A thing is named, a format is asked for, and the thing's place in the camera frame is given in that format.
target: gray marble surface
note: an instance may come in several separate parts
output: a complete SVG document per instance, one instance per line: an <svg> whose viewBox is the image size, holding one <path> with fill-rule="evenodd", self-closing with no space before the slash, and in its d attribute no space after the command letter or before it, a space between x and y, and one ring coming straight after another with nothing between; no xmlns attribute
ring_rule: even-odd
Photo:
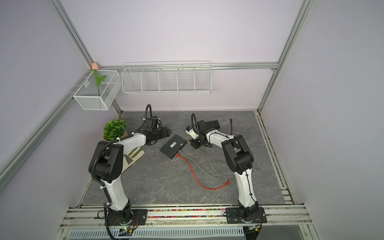
<svg viewBox="0 0 384 240"><path fill-rule="evenodd" d="M189 140L185 129L191 125L190 111L153 112L163 126L174 134ZM245 138L255 158L252 170L252 183L257 201L260 204L284 204L278 180L273 170L269 155L264 144L257 120L253 111L196 111L197 120L218 120L220 132L230 134L230 118L233 119L233 135L241 134ZM144 117L144 112L123 112L122 119L127 121L127 132L135 131ZM195 180L186 161L179 157L172 160L160 152L160 148L169 140L159 140L153 146L143 146L145 154L121 174L124 191L132 204L237 204L238 189L234 177L213 178L200 169L194 170L199 182L209 188L223 185L231 179L231 183L217 190L202 188ZM192 157L199 165L217 159L207 151L211 151L224 159L223 150L217 146L200 147L195 150L189 142L182 151ZM185 157L192 167L196 164ZM213 167L221 175L233 174L226 162L214 161ZM207 164L203 170L218 176ZM99 205L107 201L100 185L92 182L83 201L83 205Z"/></svg>

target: black mounting plate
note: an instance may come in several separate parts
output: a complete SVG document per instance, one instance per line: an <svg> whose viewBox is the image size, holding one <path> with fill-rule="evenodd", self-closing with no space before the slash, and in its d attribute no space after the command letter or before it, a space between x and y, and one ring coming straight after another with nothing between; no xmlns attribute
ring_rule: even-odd
<svg viewBox="0 0 384 240"><path fill-rule="evenodd" d="M227 207L225 209L226 217L227 217L227 223L245 223L240 218L236 216L241 216L240 208L238 207ZM266 223L266 216L264 208L259 206L259 211L256 213L256 216L259 217L259 219L262 221L262 223ZM259 219L255 217L250 223L260 223Z"/></svg>
<svg viewBox="0 0 384 240"><path fill-rule="evenodd" d="M139 218L139 225L145 225L145 221L147 220L147 209L131 209L133 212L133 218L132 221L128 225L137 225L137 218ZM114 216L110 216L107 218L108 226L122 226L119 221L121 219L115 218Z"/></svg>

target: robotic arm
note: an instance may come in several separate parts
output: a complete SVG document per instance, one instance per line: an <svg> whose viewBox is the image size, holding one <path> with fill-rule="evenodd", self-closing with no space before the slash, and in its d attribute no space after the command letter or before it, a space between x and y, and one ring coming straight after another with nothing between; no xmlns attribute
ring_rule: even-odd
<svg viewBox="0 0 384 240"><path fill-rule="evenodd" d="M148 108L150 109L150 117L147 117ZM160 119L152 116L151 106L148 105L144 121L136 132L118 140L100 141L97 144L88 171L92 179L101 185L100 188L107 196L108 203L104 205L104 208L109 209L114 222L127 225L131 223L134 217L131 203L124 194L120 178L124 155L137 147L146 144L153 145L152 141L169 136L170 129L162 127Z"/></svg>
<svg viewBox="0 0 384 240"><path fill-rule="evenodd" d="M258 218L256 222L261 221L263 208L256 200L251 179L254 158L244 137L240 134L233 136L219 132L217 128L220 126L217 121L204 122L201 120L197 122L194 113L191 120L192 125L186 129L186 132L193 138L190 140L191 145L195 149L201 145L210 147L212 144L222 148L228 167L235 173L239 191L239 218L245 222L251 222L256 218Z"/></svg>

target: white wall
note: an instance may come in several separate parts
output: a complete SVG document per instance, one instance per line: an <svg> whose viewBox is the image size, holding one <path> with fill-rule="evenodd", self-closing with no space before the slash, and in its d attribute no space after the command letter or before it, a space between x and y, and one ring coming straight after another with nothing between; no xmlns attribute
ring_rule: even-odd
<svg viewBox="0 0 384 240"><path fill-rule="evenodd" d="M0 168L87 66L45 0L0 1Z"/></svg>
<svg viewBox="0 0 384 240"><path fill-rule="evenodd" d="M62 0L93 59L277 61L302 0Z"/></svg>
<svg viewBox="0 0 384 240"><path fill-rule="evenodd" d="M278 61L302 0L62 0L93 59L102 66L139 61ZM119 93L122 110L256 109L271 70L212 72L212 94Z"/></svg>
<svg viewBox="0 0 384 240"><path fill-rule="evenodd" d="M316 0L262 112L320 239L382 239L384 3Z"/></svg>
<svg viewBox="0 0 384 240"><path fill-rule="evenodd" d="M88 166L113 109L85 111L73 102L0 193L1 239L53 239L76 207L91 175Z"/></svg>
<svg viewBox="0 0 384 240"><path fill-rule="evenodd" d="M0 1L0 167L87 67L45 0ZM53 239L90 178L88 165L114 110L73 102L0 192L1 239Z"/></svg>
<svg viewBox="0 0 384 240"><path fill-rule="evenodd" d="M143 111L148 103L154 110L257 109L272 73L271 69L214 70L211 93L127 95L120 92L116 100L126 111Z"/></svg>

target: white wire shelf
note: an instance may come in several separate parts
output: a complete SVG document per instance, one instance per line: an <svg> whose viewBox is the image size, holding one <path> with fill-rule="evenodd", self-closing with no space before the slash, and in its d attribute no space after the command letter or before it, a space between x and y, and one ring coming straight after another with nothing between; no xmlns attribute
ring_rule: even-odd
<svg viewBox="0 0 384 240"><path fill-rule="evenodd" d="M97 70L97 73L99 76L107 75L100 83L99 91L92 73L73 95L84 110L108 110L121 88L116 70Z"/></svg>
<svg viewBox="0 0 384 240"><path fill-rule="evenodd" d="M126 94L210 93L210 62L123 63L122 90Z"/></svg>

